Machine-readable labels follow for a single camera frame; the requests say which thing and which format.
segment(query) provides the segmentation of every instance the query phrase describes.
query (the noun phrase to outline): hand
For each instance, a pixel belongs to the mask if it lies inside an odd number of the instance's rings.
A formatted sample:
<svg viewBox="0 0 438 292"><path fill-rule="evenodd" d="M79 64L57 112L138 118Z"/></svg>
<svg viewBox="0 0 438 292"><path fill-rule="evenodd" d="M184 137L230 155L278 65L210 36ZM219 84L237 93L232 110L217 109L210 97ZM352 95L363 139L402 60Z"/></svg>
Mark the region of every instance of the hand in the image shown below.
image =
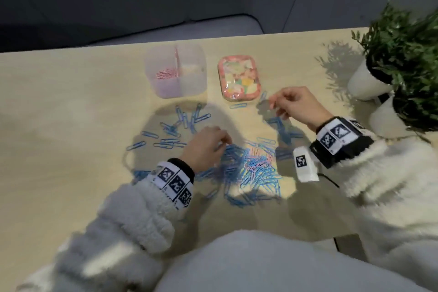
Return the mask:
<svg viewBox="0 0 438 292"><path fill-rule="evenodd" d="M271 110L277 109L278 117L282 116L283 120L292 117L314 132L333 117L307 87L283 88L268 100Z"/></svg>
<svg viewBox="0 0 438 292"><path fill-rule="evenodd" d="M187 144L179 158L198 173L220 162L225 147L232 143L227 131L218 126L205 127Z"/></svg>

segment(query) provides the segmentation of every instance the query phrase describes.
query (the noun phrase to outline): white pot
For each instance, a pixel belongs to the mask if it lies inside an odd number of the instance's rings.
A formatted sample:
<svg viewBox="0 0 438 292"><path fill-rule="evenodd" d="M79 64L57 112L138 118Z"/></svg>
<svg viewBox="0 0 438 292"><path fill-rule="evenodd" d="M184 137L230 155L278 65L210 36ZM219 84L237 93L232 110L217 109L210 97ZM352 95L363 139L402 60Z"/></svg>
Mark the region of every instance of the white pot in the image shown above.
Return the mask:
<svg viewBox="0 0 438 292"><path fill-rule="evenodd" d="M367 101L379 95L389 93L392 85L376 79L368 70L364 60L347 84L348 92L361 101Z"/></svg>
<svg viewBox="0 0 438 292"><path fill-rule="evenodd" d="M405 123L392 106L393 100L394 96L391 96L370 115L371 130L386 139L415 135L415 132L406 130Z"/></svg>

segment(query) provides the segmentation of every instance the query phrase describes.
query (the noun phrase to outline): wooden table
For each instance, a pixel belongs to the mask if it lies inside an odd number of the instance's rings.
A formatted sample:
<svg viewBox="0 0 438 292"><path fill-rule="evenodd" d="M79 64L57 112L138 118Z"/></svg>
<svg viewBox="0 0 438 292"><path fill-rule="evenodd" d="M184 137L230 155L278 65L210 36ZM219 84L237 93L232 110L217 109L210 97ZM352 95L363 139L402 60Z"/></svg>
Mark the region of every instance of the wooden table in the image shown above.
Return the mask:
<svg viewBox="0 0 438 292"><path fill-rule="evenodd" d="M142 130L163 135L160 122L175 119L175 105L192 111L198 102L212 117L197 128L218 124L238 145L257 136L276 139L263 118L266 107L232 110L222 98L217 63L226 55L254 57L263 90L308 86L335 115L366 121L373 104L353 102L345 92L362 61L350 29L197 40L208 68L206 93L159 99L144 74L145 50L159 43L85 47L0 54L0 289L12 290L27 274L48 263L74 230L96 215L102 200L132 179L131 170L150 170L181 149L159 149ZM302 124L290 121L314 140ZM189 140L190 132L183 138ZM125 147L146 140L146 146ZM291 239L322 240L353 232L352 207L328 182L296 183L293 162L279 171L282 200L243 209L211 184L197 184L189 213L178 226L173 254L203 245L235 229L260 229Z"/></svg>

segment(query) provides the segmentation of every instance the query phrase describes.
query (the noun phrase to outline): potted plant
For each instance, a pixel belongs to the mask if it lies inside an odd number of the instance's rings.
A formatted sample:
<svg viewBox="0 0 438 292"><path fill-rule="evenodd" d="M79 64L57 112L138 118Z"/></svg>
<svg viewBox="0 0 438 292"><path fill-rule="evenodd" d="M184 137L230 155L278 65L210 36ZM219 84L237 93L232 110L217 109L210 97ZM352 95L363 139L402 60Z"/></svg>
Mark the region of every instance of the potted plant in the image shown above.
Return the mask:
<svg viewBox="0 0 438 292"><path fill-rule="evenodd" d="M410 12L397 10L388 2L366 34L352 31L352 38L362 46L365 56L347 85L353 97L366 101L392 90L392 77L382 68L397 67L403 61L396 51L405 44L410 24Z"/></svg>
<svg viewBox="0 0 438 292"><path fill-rule="evenodd" d="M398 63L380 63L395 93L371 116L376 134L404 137L438 130L438 10L405 28L393 49Z"/></svg>

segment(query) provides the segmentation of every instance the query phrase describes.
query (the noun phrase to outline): green plant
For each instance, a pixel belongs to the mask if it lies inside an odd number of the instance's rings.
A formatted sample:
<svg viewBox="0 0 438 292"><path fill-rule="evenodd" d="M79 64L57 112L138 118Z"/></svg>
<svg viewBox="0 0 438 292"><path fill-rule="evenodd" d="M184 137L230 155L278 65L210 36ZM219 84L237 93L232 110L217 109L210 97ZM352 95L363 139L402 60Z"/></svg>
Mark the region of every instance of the green plant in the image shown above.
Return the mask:
<svg viewBox="0 0 438 292"><path fill-rule="evenodd" d="M408 129L438 130L438 9L412 20L410 12L388 3L368 33L352 36L363 47L370 71L391 76L394 109Z"/></svg>

